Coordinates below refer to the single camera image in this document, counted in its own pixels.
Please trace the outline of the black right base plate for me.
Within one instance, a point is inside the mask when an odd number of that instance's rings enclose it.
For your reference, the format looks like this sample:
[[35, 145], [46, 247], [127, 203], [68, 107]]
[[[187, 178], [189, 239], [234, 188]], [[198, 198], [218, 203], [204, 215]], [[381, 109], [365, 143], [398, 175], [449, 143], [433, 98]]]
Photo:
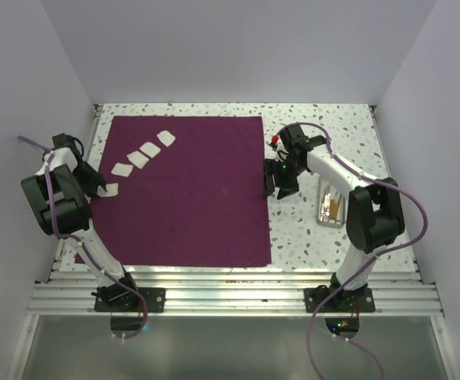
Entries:
[[[313, 313], [320, 303], [329, 297], [336, 287], [330, 285], [318, 286], [316, 288], [306, 288], [303, 290], [304, 303], [307, 313]], [[374, 296], [368, 286], [358, 290], [347, 291], [345, 289], [337, 292], [321, 308], [322, 313], [373, 313], [376, 311]]]

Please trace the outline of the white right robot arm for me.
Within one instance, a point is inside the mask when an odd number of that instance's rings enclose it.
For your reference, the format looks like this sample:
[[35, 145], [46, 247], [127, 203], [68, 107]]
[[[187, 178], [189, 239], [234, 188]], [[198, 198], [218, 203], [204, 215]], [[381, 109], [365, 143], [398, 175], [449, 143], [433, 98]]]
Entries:
[[316, 173], [347, 201], [346, 234], [350, 245], [336, 271], [329, 301], [336, 310], [348, 310], [357, 301], [356, 291], [367, 286], [374, 258], [405, 232], [397, 182], [379, 179], [335, 154], [328, 133], [307, 136], [300, 123], [283, 127], [272, 137], [274, 158], [264, 160], [264, 197], [278, 193], [281, 200], [299, 192], [298, 177]]

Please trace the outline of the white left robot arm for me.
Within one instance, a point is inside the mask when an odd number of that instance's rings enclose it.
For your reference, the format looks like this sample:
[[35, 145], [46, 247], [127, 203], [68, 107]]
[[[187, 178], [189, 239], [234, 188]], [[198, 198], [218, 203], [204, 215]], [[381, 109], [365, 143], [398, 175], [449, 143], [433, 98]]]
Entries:
[[68, 134], [52, 138], [52, 147], [19, 136], [42, 150], [42, 166], [21, 181], [21, 188], [42, 231], [68, 244], [97, 280], [95, 295], [122, 310], [135, 309], [141, 300], [131, 274], [97, 236], [89, 200], [106, 190], [103, 176], [84, 160], [82, 142]]

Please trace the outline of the aluminium rail frame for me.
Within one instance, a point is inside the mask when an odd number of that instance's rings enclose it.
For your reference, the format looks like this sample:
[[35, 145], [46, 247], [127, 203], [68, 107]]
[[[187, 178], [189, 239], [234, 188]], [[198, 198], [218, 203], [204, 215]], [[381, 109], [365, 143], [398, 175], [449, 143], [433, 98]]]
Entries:
[[93, 308], [95, 279], [59, 245], [49, 279], [35, 285], [11, 379], [313, 379], [307, 343], [330, 379], [456, 379], [443, 308], [411, 250], [382, 258], [371, 274], [374, 313], [359, 316], [353, 342], [311, 317], [303, 291], [329, 281], [347, 248], [341, 230], [319, 226], [317, 178], [271, 202], [272, 263], [265, 268], [134, 266], [137, 283], [165, 289], [163, 313], [128, 341]]

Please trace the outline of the steel instrument tray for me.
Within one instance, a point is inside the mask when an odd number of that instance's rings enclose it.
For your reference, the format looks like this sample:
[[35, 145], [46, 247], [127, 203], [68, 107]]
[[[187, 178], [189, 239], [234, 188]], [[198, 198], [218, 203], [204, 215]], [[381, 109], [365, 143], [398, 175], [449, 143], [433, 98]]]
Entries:
[[318, 183], [317, 217], [320, 226], [341, 229], [346, 224], [346, 199], [330, 182], [320, 177]]

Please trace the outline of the purple cloth mat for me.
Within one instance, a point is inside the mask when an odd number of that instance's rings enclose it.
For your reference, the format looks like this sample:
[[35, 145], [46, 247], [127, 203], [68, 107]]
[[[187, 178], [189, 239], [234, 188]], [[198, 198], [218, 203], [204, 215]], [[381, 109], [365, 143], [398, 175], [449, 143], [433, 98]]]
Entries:
[[[170, 131], [169, 147], [157, 138]], [[154, 143], [161, 152], [129, 177], [111, 174]], [[126, 265], [252, 268], [271, 263], [260, 117], [117, 116], [99, 170], [119, 184], [91, 201], [93, 225]]]

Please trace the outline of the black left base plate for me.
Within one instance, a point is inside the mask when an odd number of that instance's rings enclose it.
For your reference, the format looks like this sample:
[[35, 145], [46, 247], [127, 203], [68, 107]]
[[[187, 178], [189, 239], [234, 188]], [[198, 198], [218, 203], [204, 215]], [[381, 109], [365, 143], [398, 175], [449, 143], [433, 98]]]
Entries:
[[162, 313], [165, 305], [165, 289], [160, 287], [137, 287], [129, 276], [119, 279], [119, 284], [98, 287], [91, 293], [95, 297], [96, 312], [143, 312]]

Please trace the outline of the steel forceps scissors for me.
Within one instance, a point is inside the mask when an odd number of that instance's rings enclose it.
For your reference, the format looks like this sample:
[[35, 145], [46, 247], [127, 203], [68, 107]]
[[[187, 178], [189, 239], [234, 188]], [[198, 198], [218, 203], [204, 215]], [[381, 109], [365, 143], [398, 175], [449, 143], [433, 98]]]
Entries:
[[320, 206], [320, 220], [322, 222], [329, 222], [330, 220], [330, 204], [331, 204], [331, 193], [327, 188], [322, 197]]

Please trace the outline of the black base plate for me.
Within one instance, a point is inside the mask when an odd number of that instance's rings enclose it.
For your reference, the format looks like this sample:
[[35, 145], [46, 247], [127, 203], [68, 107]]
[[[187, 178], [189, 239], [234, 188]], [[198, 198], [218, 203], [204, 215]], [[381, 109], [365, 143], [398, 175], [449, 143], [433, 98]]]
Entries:
[[[320, 303], [329, 297], [336, 287], [330, 285], [318, 286], [316, 288], [306, 288], [303, 290], [304, 303], [307, 313], [313, 313]], [[368, 286], [358, 290], [347, 291], [345, 289], [337, 292], [321, 308], [322, 313], [373, 313], [376, 311], [374, 296]]]
[[96, 312], [143, 312], [162, 313], [165, 305], [165, 289], [160, 287], [137, 287], [129, 276], [119, 279], [119, 284], [98, 287], [91, 293], [95, 297]]

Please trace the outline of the orange bandage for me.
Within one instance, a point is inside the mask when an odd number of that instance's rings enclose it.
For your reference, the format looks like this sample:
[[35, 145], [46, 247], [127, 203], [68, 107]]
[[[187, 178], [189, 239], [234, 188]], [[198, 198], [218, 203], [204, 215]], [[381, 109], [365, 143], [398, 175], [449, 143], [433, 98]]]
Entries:
[[337, 220], [339, 208], [340, 208], [340, 206], [336, 205], [336, 201], [334, 199], [331, 199], [330, 200], [330, 205], [329, 205], [329, 217], [332, 220]]

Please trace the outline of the white gauze pad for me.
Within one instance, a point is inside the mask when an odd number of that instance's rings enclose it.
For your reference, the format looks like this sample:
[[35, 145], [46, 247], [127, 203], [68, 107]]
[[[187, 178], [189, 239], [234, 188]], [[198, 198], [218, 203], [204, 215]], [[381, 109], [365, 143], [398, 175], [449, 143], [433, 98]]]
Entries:
[[98, 197], [114, 197], [117, 196], [119, 193], [119, 184], [118, 183], [111, 183], [106, 184], [105, 187], [99, 186], [97, 188], [97, 196]]
[[111, 170], [111, 174], [119, 177], [129, 177], [133, 169], [133, 165], [116, 163]]
[[161, 152], [161, 148], [152, 142], [145, 142], [139, 149], [149, 158], [154, 158]]
[[160, 131], [157, 138], [165, 147], [171, 146], [176, 141], [176, 137], [170, 131]]
[[127, 159], [133, 166], [138, 169], [142, 169], [149, 161], [149, 158], [138, 150], [129, 153], [127, 155]]

